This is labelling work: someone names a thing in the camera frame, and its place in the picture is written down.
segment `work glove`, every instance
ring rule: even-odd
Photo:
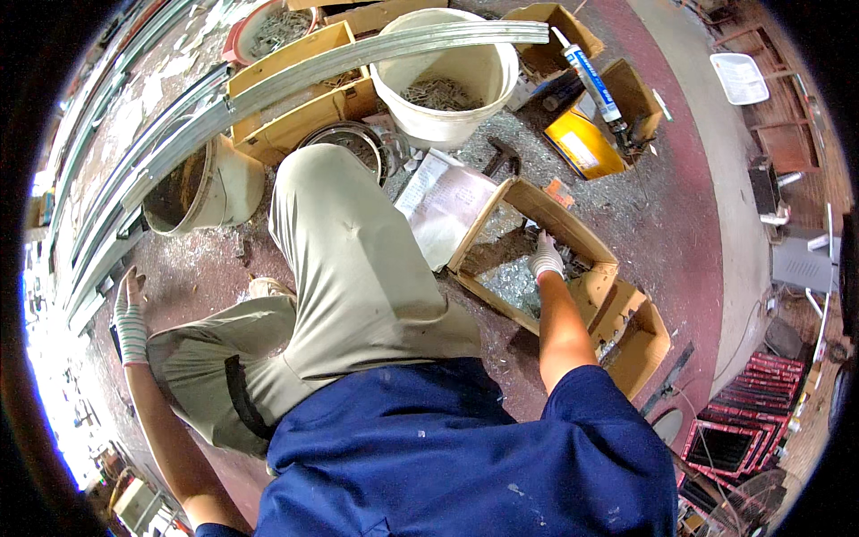
[[[140,288],[146,281],[144,275],[137,275],[133,266],[119,282],[116,304],[113,307],[113,322],[119,336],[119,351],[123,366],[132,364],[149,365],[146,358],[146,325],[140,311]]]
[[[546,271],[555,271],[564,277],[564,262],[561,260],[561,254],[555,249],[555,239],[545,232],[545,229],[539,232],[537,237],[537,253],[528,258],[528,269],[534,275],[534,278],[539,278],[539,275]]]

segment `hammer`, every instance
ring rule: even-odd
[[[519,158],[519,153],[497,137],[490,136],[487,140],[495,147],[497,153],[492,157],[492,160],[489,161],[489,165],[486,166],[484,175],[486,177],[492,177],[499,169],[501,169],[501,166],[507,162],[513,163],[513,173],[515,175],[519,175],[522,165],[522,159]]]

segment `aluminum profile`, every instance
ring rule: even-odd
[[[53,245],[58,231],[62,210],[69,196],[71,182],[77,176],[80,169],[80,159],[83,150],[89,146],[90,138],[95,134],[95,124],[104,115],[113,97],[125,86],[130,77],[127,71],[144,53],[155,46],[158,39],[164,36],[176,23],[184,18],[187,8],[194,0],[174,0],[158,9],[152,17],[146,21],[132,38],[128,45],[122,50],[112,49],[110,59],[106,60],[94,70],[92,77],[87,80],[85,88],[89,88],[80,105],[73,105],[74,115],[70,118],[71,131],[75,132],[71,145],[66,146],[57,154],[56,164],[60,168],[56,186],[56,202],[54,218],[48,232],[49,251]]]
[[[92,285],[100,282],[122,253],[106,247],[127,223],[143,199],[171,170],[199,149],[218,132],[248,115],[315,83],[361,65],[424,52],[461,46],[504,43],[544,44],[549,42],[549,27],[543,22],[480,21],[451,22],[410,28],[340,46],[284,69],[258,82],[232,100],[226,95],[197,112],[171,137],[146,156],[135,170],[122,177],[111,177],[105,204],[93,210],[98,214],[90,232],[79,235],[78,254],[70,285],[63,286],[61,300],[68,323],[81,306]]]
[[[141,178],[144,184],[135,187],[132,190],[133,195],[124,198],[122,205],[126,210],[140,205],[158,181],[218,132],[274,104],[285,95],[332,76],[385,59],[446,48],[548,42],[549,27],[544,22],[450,22],[381,34],[323,52],[269,76],[232,100],[225,101],[229,114],[224,113],[221,103],[216,103],[183,125],[162,145],[161,150],[154,152],[149,159],[141,163],[140,168],[146,170]]]
[[[106,239],[110,224],[121,217],[123,211],[119,206],[119,199],[125,194],[123,186],[128,173],[137,162],[144,157],[146,151],[155,144],[156,139],[177,118],[187,113],[206,95],[216,92],[224,82],[228,80],[228,66],[226,63],[218,65],[203,78],[191,86],[174,103],[165,110],[134,142],[126,151],[125,156],[111,173],[105,187],[99,192],[90,211],[81,227],[81,232],[72,245],[71,256],[66,265],[68,270],[64,273],[72,274],[70,286],[75,289],[80,283],[85,267],[76,263],[80,252],[83,250],[84,259],[91,258],[95,249]]]

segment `caulk tube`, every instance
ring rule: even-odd
[[[600,75],[597,74],[594,67],[588,61],[588,57],[582,51],[582,48],[576,44],[570,44],[570,41],[561,34],[561,31],[556,27],[551,28],[558,40],[561,41],[561,46],[564,49],[561,53],[576,70],[576,74],[582,79],[585,89],[594,98],[596,106],[600,109],[600,114],[606,123],[612,123],[621,119],[618,105],[614,104],[612,94],[608,93],[606,85],[602,82]]]

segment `person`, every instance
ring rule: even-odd
[[[198,536],[252,529],[177,416],[266,458],[256,535],[673,533],[668,449],[597,364],[545,231],[529,267],[548,400],[516,423],[476,323],[348,150],[286,157],[269,230],[294,295],[261,278],[253,299],[147,341],[136,267],[119,286],[137,415]]]

